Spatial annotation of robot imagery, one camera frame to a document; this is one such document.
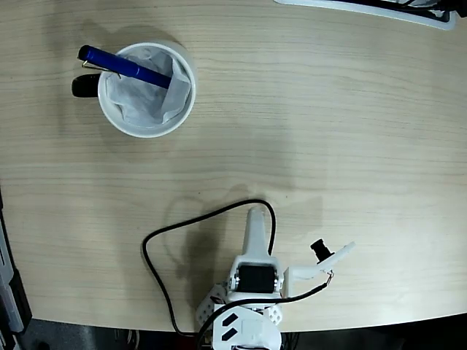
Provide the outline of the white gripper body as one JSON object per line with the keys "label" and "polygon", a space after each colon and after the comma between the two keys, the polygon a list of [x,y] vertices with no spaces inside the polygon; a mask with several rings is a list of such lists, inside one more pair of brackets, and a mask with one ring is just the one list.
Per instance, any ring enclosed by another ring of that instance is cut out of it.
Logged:
{"label": "white gripper body", "polygon": [[282,297],[283,275],[275,265],[238,265],[228,277],[226,302],[271,300]]}

